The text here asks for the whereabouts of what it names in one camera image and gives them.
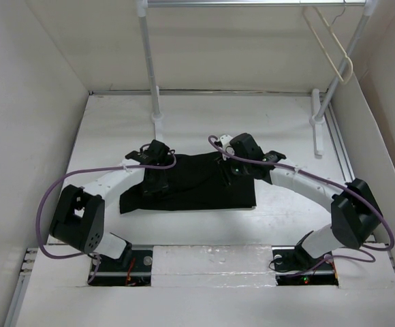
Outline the black trousers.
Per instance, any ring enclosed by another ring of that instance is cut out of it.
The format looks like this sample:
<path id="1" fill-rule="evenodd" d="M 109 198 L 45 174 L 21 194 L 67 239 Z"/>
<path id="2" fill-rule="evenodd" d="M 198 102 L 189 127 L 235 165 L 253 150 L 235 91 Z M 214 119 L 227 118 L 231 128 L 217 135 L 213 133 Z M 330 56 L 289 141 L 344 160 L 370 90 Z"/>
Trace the black trousers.
<path id="1" fill-rule="evenodd" d="M 209 211 L 246 209 L 256 206 L 255 182 L 250 176 L 226 187 L 216 159 L 220 153 L 176 156 L 176 165 L 164 170 L 168 191 L 160 196 L 143 196 L 142 182 L 121 194 L 119 213 L 148 211 Z"/>

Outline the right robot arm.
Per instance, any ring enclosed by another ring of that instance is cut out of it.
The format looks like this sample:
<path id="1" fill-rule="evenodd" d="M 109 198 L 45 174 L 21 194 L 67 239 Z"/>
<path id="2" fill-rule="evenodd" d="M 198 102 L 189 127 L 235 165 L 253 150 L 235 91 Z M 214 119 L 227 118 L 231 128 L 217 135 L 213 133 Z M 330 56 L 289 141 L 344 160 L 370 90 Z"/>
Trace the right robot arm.
<path id="1" fill-rule="evenodd" d="M 275 253 L 270 269 L 291 276 L 306 274 L 329 264 L 337 249 L 375 257 L 367 238 L 382 223 L 383 215 L 368 184 L 357 178 L 344 185 L 299 168 L 286 155 L 264 152 L 251 134 L 209 136 L 209 143 L 221 154 L 221 165 L 229 176 L 247 176 L 293 191 L 320 205 L 330 214 L 324 227 L 305 234 L 289 251 Z"/>

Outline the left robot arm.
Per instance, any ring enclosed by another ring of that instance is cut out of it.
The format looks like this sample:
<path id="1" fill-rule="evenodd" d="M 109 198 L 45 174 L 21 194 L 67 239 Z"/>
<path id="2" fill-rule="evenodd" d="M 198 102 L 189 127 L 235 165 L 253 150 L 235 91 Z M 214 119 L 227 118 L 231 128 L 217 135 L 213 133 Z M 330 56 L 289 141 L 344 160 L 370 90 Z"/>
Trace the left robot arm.
<path id="1" fill-rule="evenodd" d="M 105 231 L 105 211 L 115 200 L 149 177 L 166 188 L 165 171 L 176 164 L 174 150 L 153 140 L 128 153 L 116 166 L 70 172 L 68 175 L 102 172 L 82 186 L 68 184 L 60 194 L 50 223 L 49 235 L 81 254 L 94 255 L 117 270 L 131 264 L 132 244 Z"/>

